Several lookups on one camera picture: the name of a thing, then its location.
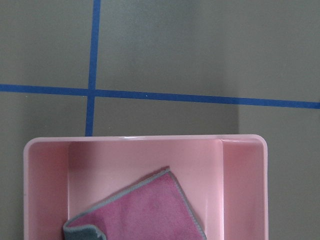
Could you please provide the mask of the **pink wiping cloth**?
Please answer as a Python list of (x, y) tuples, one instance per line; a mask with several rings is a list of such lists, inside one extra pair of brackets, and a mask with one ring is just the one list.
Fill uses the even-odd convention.
[(66, 240), (205, 240), (177, 178), (169, 167), (147, 175), (62, 227)]

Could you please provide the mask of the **pink plastic bin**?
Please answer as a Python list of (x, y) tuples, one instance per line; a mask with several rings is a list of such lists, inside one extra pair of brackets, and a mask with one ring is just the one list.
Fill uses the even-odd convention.
[(38, 137), (23, 151), (24, 239), (161, 168), (177, 177), (209, 240), (266, 240), (268, 147), (259, 135)]

